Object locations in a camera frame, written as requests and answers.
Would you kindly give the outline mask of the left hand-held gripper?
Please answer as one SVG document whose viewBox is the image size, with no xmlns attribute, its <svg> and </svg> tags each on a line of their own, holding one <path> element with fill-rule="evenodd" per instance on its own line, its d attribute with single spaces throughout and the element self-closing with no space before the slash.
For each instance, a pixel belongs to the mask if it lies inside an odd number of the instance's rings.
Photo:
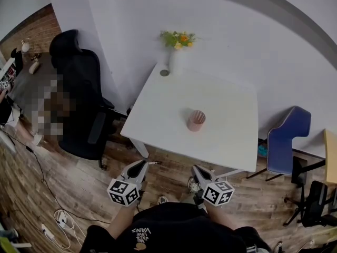
<svg viewBox="0 0 337 253">
<path fill-rule="evenodd" d="M 121 174 L 111 180 L 107 194 L 118 205 L 129 207 L 141 199 L 142 184 L 145 181 L 149 165 L 161 164 L 161 161 L 135 161 L 127 165 Z"/>
</svg>

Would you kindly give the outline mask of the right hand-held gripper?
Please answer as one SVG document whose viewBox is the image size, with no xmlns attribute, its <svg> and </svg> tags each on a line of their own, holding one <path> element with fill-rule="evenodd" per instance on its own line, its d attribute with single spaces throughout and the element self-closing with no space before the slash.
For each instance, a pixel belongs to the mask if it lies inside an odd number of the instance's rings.
<svg viewBox="0 0 337 253">
<path fill-rule="evenodd" d="M 235 191 L 226 179 L 217 177 L 213 171 L 199 166 L 192 166 L 192 178 L 196 184 L 193 202 L 201 209 L 204 202 L 214 207 L 227 204 Z"/>
</svg>

